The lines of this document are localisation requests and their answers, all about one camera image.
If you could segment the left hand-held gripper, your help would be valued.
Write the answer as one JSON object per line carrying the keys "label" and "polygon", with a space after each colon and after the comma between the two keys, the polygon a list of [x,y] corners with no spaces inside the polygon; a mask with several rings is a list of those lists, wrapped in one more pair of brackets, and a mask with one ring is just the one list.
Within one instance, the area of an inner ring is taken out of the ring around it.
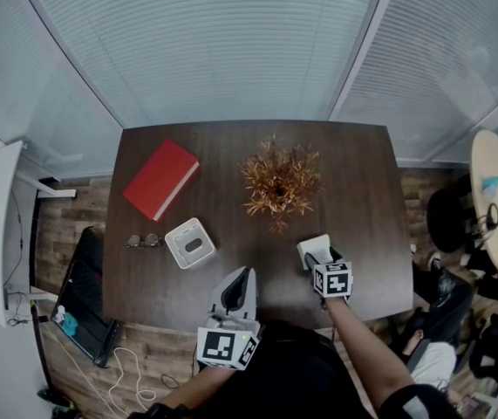
{"label": "left hand-held gripper", "polygon": [[260,344],[256,272],[243,266],[213,291],[205,326],[198,328],[196,359],[208,367],[245,370]]}

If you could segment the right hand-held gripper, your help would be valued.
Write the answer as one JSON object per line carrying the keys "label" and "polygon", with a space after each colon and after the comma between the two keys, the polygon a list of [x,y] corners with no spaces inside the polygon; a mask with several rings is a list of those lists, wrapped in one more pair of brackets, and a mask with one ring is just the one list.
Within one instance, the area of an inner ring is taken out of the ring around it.
{"label": "right hand-held gripper", "polygon": [[351,262],[334,247],[327,253],[304,254],[304,269],[311,271],[314,290],[323,298],[351,296],[353,273]]}

